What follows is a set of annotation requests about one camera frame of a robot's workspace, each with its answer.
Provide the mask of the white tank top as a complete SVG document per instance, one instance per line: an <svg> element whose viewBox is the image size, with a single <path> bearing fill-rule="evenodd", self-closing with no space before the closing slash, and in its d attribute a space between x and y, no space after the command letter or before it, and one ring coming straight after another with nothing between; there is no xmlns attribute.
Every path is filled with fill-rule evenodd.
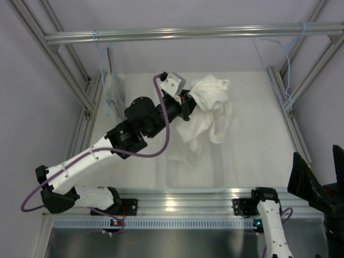
<svg viewBox="0 0 344 258"><path fill-rule="evenodd" d="M234 110L230 101L230 80L208 75L192 81L188 95L195 100L196 107L189 121L178 117L172 122L167 159L191 165L204 149L202 136L207 135L213 144L224 141Z"/></svg>

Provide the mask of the blue wire hanger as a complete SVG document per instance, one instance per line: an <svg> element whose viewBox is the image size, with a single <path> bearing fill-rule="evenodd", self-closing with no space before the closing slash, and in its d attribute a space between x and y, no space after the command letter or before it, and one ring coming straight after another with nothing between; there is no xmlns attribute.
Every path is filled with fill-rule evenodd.
<svg viewBox="0 0 344 258"><path fill-rule="evenodd" d="M290 104L291 106L290 107L283 107L282 110L283 111L286 111L286 112L291 112L293 110L293 100L292 100L292 97L291 97L291 94L289 93L289 89L290 89L290 78L291 78L291 57L290 57L290 52L291 52L291 48L296 44L296 42L301 39L301 37L304 36L305 32L306 32L306 29L307 29L307 22L304 22L304 21L300 21L299 22L300 25L303 26L303 29L302 31L300 32L299 35L297 35L296 37L294 37L288 44L286 45L282 45L282 43L276 39L268 39L268 38L262 38L260 39L261 41L270 41L270 42L273 42L273 43L276 43L279 45L279 48L283 50L283 53L286 57L286 61L287 61L287 87L284 89L284 93L286 94L287 96L287 100L290 101ZM254 47L255 47L255 50L258 54L258 57L260 59L260 62L261 62L261 65L262 67L264 68L264 71L266 72L266 75L268 77L268 80L269 80L269 83L270 85L272 86L272 89L275 93L275 96L277 97L277 100L279 102L282 101L282 96L283 94L280 94L278 93L277 91L277 88L274 84L274 82L272 81L272 78L271 76L268 74L268 67L266 66L264 60L263 60L263 57L261 55L261 52L256 44L256 40L253 38L253 44L254 44Z"/></svg>

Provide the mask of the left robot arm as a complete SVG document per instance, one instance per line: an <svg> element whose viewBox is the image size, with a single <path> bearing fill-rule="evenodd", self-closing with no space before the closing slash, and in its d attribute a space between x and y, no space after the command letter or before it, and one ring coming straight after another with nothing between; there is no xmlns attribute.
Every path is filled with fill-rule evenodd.
<svg viewBox="0 0 344 258"><path fill-rule="evenodd" d="M154 105L148 97L135 99L124 111L126 119L87 150L58 166L38 167L35 174L44 207L51 214L73 207L86 207L98 215L118 214L122 199L114 187L90 188L79 182L99 171L101 166L130 156L154 157L154 154L141 153L147 147L144 138L153 138L162 130L168 130L169 124L178 117L189 123L200 104L188 90L182 90L177 99L164 95L161 100L161 104Z"/></svg>

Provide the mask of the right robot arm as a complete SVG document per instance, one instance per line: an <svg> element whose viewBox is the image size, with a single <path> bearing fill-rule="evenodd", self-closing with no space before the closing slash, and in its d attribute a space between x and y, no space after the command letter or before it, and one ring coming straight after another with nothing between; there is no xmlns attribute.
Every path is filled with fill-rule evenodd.
<svg viewBox="0 0 344 258"><path fill-rule="evenodd" d="M336 182L321 185L310 166L295 152L287 191L323 214L328 257L343 257L343 148L333 145L332 152ZM283 210L277 191L266 187L251 191L250 207L261 218L259 226L266 241L262 257L293 257L284 233L293 208Z"/></svg>

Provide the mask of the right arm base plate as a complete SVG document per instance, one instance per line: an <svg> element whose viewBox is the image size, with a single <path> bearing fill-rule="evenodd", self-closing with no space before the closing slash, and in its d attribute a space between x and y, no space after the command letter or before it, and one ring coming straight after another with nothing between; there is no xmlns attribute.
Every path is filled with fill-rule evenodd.
<svg viewBox="0 0 344 258"><path fill-rule="evenodd" d="M232 207L235 216L249 218L251 216L259 215L257 204L250 198L232 199Z"/></svg>

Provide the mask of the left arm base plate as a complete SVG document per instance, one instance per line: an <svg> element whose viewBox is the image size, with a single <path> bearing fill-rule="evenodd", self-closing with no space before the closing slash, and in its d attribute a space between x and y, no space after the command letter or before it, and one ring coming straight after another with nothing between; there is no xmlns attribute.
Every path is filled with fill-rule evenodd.
<svg viewBox="0 0 344 258"><path fill-rule="evenodd" d="M113 216L136 216L138 209L138 199L124 198L120 204L113 204L108 209L101 211Z"/></svg>

